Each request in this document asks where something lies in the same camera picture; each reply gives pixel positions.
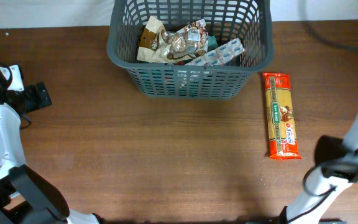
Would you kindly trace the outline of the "multicolour tissue pack strip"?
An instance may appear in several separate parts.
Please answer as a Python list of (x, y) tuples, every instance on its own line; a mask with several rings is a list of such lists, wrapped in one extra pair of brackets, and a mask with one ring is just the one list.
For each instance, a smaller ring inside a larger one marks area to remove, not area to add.
[(193, 66), (215, 66), (224, 65), (232, 59), (245, 52), (243, 44), (239, 38), (230, 40), (228, 43), (199, 56), (186, 65)]

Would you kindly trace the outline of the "teal tissue packet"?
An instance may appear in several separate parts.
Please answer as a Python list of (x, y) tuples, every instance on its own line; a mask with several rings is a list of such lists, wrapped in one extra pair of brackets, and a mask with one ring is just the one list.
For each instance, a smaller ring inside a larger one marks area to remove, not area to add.
[(208, 52), (218, 48), (218, 42), (215, 36), (208, 37)]

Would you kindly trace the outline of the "beige Pantree mushroom pouch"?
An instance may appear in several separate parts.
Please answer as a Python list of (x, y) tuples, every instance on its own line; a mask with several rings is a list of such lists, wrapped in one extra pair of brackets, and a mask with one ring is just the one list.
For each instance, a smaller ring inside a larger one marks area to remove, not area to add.
[(206, 21), (194, 21), (176, 32), (151, 16), (139, 40), (137, 60), (148, 63), (178, 63), (193, 60), (208, 50)]

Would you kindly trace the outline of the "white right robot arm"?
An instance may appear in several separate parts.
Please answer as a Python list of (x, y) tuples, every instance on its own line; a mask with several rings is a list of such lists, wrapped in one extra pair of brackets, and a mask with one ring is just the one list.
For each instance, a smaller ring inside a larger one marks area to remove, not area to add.
[(284, 207), (278, 223), (322, 223), (338, 196), (358, 182), (358, 114), (344, 138), (321, 136), (314, 166), (304, 175), (303, 190)]

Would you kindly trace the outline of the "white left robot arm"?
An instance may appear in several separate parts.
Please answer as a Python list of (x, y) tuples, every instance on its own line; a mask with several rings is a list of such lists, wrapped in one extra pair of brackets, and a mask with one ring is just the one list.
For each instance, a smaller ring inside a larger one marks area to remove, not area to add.
[(0, 63), (0, 223), (105, 223), (70, 209), (61, 192), (27, 165), (20, 131), (27, 114), (52, 105), (42, 82), (23, 84), (18, 65)]

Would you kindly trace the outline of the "San Remo spaghetti packet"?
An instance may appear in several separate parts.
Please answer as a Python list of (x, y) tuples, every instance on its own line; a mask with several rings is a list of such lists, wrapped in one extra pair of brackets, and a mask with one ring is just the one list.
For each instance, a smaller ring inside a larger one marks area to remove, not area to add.
[(301, 159), (295, 129), (290, 76), (263, 73), (270, 158)]

